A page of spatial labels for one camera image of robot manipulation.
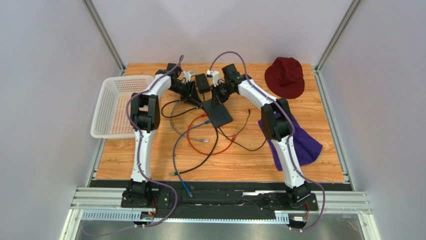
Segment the dark grey network switch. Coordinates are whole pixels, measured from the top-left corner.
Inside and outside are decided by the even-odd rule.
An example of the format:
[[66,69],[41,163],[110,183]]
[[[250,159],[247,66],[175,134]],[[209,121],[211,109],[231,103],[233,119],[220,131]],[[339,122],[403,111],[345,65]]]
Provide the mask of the dark grey network switch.
[[216,129],[233,121],[232,116],[223,104],[212,106],[212,100],[209,99],[202,103],[202,108]]

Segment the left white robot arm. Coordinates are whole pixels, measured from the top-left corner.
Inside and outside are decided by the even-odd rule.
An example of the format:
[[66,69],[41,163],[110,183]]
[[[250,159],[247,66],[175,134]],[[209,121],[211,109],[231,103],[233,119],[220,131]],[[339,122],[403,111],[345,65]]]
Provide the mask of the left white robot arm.
[[176,191],[165,183],[152,180],[151,147],[161,121],[160,98],[167,90],[171,90],[183,97],[197,99],[195,83],[191,80],[194,76],[194,71],[184,71],[179,64],[170,63],[166,69],[158,70],[147,87],[140,92],[134,92],[126,103],[126,116],[133,127],[135,137],[128,194],[147,199],[151,193],[151,184]]

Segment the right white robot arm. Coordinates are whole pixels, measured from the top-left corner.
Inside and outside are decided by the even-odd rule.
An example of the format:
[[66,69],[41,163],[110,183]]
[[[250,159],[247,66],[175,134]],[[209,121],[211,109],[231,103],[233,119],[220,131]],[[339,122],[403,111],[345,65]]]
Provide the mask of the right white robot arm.
[[261,130],[275,147],[288,197],[293,203],[299,203],[309,197],[311,190],[295,150],[293,135],[296,130],[288,101],[267,93],[247,74],[240,74],[234,64],[223,67],[222,72],[209,69],[206,76],[213,81],[212,106],[223,104],[231,94],[237,93],[260,110]]

